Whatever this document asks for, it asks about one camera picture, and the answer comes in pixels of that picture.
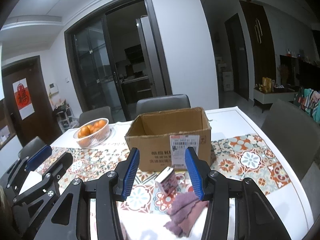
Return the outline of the small pink printed box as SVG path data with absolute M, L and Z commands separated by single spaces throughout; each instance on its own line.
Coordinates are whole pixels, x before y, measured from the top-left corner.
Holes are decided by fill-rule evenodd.
M 168 196 L 178 186 L 175 171 L 172 167 L 167 166 L 155 178 L 155 184 L 163 196 Z

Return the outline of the grey dining chair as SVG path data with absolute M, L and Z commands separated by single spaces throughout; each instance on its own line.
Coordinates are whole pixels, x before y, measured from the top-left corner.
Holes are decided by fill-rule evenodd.
M 158 96 L 139 100 L 136 104 L 136 114 L 190 108 L 190 101 L 186 94 Z
M 99 118 L 107 118 L 109 123 L 114 123 L 111 108 L 105 106 L 81 113 L 79 117 L 79 126 L 81 127 L 82 125 Z
M 319 124 L 294 104 L 278 99 L 261 129 L 302 180 L 319 155 Z
M 44 141 L 40 137 L 35 137 L 30 142 L 28 142 L 18 153 L 18 157 L 20 159 L 24 159 L 26 157 L 31 158 L 37 152 L 42 150 L 46 146 Z

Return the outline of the mauve fleece towel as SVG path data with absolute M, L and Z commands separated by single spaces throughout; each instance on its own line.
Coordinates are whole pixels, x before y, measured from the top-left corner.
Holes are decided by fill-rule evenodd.
M 178 194 L 167 214 L 170 221 L 164 227 L 177 237 L 188 237 L 208 201 L 201 201 L 194 192 Z

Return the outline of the patterned table runner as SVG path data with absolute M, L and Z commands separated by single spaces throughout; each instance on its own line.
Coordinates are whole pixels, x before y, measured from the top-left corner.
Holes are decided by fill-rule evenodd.
M 227 178 L 242 180 L 251 177 L 265 195 L 271 194 L 291 182 L 289 175 L 266 145 L 256 134 L 247 134 L 229 139 L 213 141 L 211 166 Z M 73 178 L 89 181 L 99 178 L 112 170 L 127 158 L 129 149 L 124 140 L 120 142 L 108 140 L 101 149 L 80 149 L 53 147 L 52 155 L 37 169 L 44 172 L 64 152 L 73 156 L 73 164 L 59 180 L 60 191 L 69 185 Z M 189 174 L 186 171 L 176 171 L 178 186 L 172 193 L 165 196 L 155 184 L 158 172 L 137 171 L 130 196 L 125 202 L 119 202 L 120 209 L 141 213 L 166 213 L 175 197 L 180 193 L 193 190 Z

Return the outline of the brown cardboard box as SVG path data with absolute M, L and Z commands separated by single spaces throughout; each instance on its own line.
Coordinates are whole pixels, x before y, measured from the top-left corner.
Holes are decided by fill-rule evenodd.
M 140 152 L 141 171 L 167 166 L 185 170 L 184 155 L 193 147 L 198 158 L 212 164 L 211 126 L 203 108 L 184 108 L 139 115 L 125 135 L 130 149 Z

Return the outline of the white basket of oranges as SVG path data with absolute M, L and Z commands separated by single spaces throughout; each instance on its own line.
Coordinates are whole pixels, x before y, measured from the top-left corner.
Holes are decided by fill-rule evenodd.
M 81 148 L 90 148 L 104 142 L 110 134 L 108 118 L 99 118 L 78 128 L 73 135 L 73 139 Z

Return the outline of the white shelf rack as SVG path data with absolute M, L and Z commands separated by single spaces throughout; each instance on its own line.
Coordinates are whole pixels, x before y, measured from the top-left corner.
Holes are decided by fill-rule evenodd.
M 79 126 L 79 119 L 73 115 L 72 109 L 66 101 L 56 105 L 53 113 L 62 133 Z

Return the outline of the grey dining chair left back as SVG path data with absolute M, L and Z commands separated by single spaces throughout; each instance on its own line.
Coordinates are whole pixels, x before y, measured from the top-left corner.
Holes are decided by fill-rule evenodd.
M 82 125 L 99 118 L 107 118 L 109 123 L 114 123 L 111 108 L 105 106 L 81 113 L 79 117 L 79 126 L 81 127 Z

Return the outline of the red poster on door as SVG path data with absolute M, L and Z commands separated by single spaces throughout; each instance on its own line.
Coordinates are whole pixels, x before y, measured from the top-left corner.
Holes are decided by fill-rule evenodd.
M 16 105 L 22 120 L 32 115 L 34 107 L 28 89 L 27 79 L 23 78 L 12 84 Z

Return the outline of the white low cabinet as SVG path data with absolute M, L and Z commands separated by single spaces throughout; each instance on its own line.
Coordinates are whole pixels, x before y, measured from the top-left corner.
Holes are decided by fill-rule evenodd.
M 263 113 L 265 110 L 270 109 L 277 100 L 293 102 L 296 94 L 297 92 L 263 93 L 258 89 L 254 89 L 253 106 L 259 107 Z

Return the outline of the grey dining chair right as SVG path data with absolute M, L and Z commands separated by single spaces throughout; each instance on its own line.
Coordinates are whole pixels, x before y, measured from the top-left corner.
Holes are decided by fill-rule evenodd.
M 319 155 L 319 124 L 294 104 L 278 99 L 261 129 L 302 180 Z

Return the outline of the colourful clothes pile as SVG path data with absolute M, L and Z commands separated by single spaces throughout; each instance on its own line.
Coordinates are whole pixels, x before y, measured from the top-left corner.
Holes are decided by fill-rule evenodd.
M 313 120 L 320 123 L 320 94 L 311 88 L 300 87 L 298 93 L 294 97 L 293 104 L 304 111 Z

